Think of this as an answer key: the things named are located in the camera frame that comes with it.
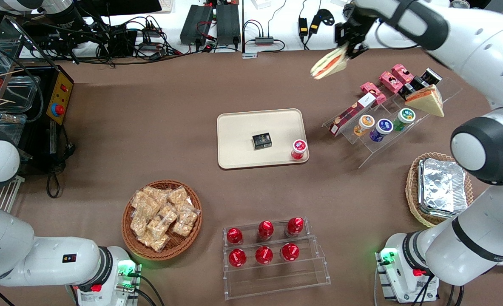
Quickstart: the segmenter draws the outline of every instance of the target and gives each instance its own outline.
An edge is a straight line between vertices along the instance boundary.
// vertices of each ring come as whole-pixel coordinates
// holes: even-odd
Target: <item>brown tablecloth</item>
[[[60,176],[61,198],[45,194],[45,177],[29,177],[14,213],[37,236],[90,238],[125,246],[121,214],[133,192],[148,182],[175,179],[202,201],[203,227],[195,244],[166,262],[144,264],[166,306],[372,305],[373,252],[397,232],[423,226],[404,195],[410,163],[424,152],[449,154],[459,124],[488,112],[485,98],[420,50],[371,50],[321,81],[310,67],[327,51],[199,54],[156,64],[63,64],[75,79],[66,128],[77,145]],[[451,77],[463,91],[404,139],[357,170],[363,147],[334,138],[321,124],[362,95],[359,86],[394,64],[420,74],[427,67]],[[304,117],[310,160],[305,164],[222,170],[217,163],[216,118],[222,113],[298,108]],[[484,185],[476,180],[475,195]],[[327,256],[330,286],[225,302],[222,228],[309,217]],[[143,289],[152,295],[146,286]],[[62,286],[1,287],[18,306],[70,306]],[[442,285],[444,305],[449,287]],[[463,305],[503,304],[503,268],[466,286]],[[378,290],[380,304],[386,302]]]

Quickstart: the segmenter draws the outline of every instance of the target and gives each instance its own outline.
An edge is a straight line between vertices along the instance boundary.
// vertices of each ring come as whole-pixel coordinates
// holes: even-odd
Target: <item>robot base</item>
[[[128,292],[116,290],[119,284],[132,284],[132,278],[120,275],[121,273],[136,272],[137,266],[128,256],[127,252],[119,246],[108,246],[113,257],[113,267],[107,281],[98,292],[77,291],[80,306],[126,306],[130,295]]]
[[[416,300],[418,294],[429,279],[426,275],[414,276],[413,269],[407,263],[404,257],[403,241],[406,234],[395,234],[391,236],[385,245],[385,248],[376,253],[378,265],[389,260],[391,264],[379,266],[380,282],[386,300],[396,300],[399,303],[412,303]],[[425,302],[437,300],[438,294],[437,277],[433,277],[425,290]]]

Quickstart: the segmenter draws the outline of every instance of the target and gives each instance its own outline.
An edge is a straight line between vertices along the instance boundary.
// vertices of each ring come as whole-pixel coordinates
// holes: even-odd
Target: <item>blue yogurt bottle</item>
[[[374,130],[370,132],[370,139],[374,142],[381,142],[392,130],[393,122],[387,119],[380,119],[378,123],[376,123]]]

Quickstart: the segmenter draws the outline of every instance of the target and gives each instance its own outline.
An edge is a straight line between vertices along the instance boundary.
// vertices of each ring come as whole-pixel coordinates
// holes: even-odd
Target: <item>control panel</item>
[[[51,100],[49,101],[49,106],[47,107],[47,116],[53,119],[57,124],[63,124],[72,89],[72,82],[63,73],[59,72],[55,88],[53,88]]]

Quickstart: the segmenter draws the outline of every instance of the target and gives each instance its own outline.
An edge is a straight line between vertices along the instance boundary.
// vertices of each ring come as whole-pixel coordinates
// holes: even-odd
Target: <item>red bottle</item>
[[[282,259],[285,261],[295,261],[298,258],[300,250],[296,244],[285,244],[280,250]]]
[[[234,249],[228,254],[228,262],[233,267],[239,268],[246,263],[246,253],[241,249]]]
[[[259,224],[259,239],[266,241],[272,237],[274,233],[274,225],[270,221],[263,221]]]
[[[304,219],[301,217],[296,217],[287,222],[287,226],[285,228],[286,235],[288,237],[296,237],[302,232],[304,228]]]
[[[232,229],[228,230],[227,241],[230,244],[236,244],[236,245],[243,244],[244,236],[242,235],[242,231],[240,231],[237,228],[232,228]]]
[[[267,265],[272,261],[274,257],[272,250],[268,246],[261,246],[255,252],[255,259],[261,265]]]

